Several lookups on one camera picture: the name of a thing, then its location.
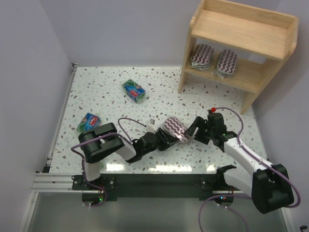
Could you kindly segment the purple zigzag sponge pack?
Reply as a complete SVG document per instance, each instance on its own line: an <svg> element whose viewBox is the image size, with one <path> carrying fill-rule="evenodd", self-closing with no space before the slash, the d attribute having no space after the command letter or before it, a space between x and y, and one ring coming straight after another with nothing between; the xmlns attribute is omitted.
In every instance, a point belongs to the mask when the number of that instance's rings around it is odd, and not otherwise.
<svg viewBox="0 0 309 232"><path fill-rule="evenodd" d="M220 78L233 76L237 69L238 55L230 50L224 49L220 52L216 65L216 73Z"/></svg>
<svg viewBox="0 0 309 232"><path fill-rule="evenodd" d="M198 44L191 57L191 66L200 71L207 71L211 66L214 49L207 44Z"/></svg>
<svg viewBox="0 0 309 232"><path fill-rule="evenodd" d="M189 141L189 137L185 135L187 130L186 126L174 116L170 116L164 121L163 129L170 135L176 137L181 144Z"/></svg>

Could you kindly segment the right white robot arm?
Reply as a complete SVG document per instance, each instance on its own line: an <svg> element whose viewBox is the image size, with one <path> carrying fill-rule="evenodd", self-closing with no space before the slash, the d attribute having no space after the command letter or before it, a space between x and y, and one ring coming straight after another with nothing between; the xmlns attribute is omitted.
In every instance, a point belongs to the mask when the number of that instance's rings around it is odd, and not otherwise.
<svg viewBox="0 0 309 232"><path fill-rule="evenodd" d="M251 197L257 210L266 214L294 202L292 186L286 168L273 165L258 156L233 131L227 131L221 113L210 113L207 119L196 117L185 131L203 144L212 142L222 152L232 157L246 173L237 171L235 165L218 168L211 185L214 189L233 186Z"/></svg>

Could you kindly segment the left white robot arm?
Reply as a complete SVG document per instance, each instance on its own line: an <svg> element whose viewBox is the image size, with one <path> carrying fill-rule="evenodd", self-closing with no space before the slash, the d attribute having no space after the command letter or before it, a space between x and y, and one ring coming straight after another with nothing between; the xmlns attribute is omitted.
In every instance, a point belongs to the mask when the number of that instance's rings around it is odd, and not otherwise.
<svg viewBox="0 0 309 232"><path fill-rule="evenodd" d="M155 150L165 151L179 141L163 129L157 129L130 142L117 132L113 123L82 132L78 140L79 145L72 147L71 150L75 151L79 147L83 151L83 173L89 182L100 178L99 162L113 153L128 163L134 163Z"/></svg>

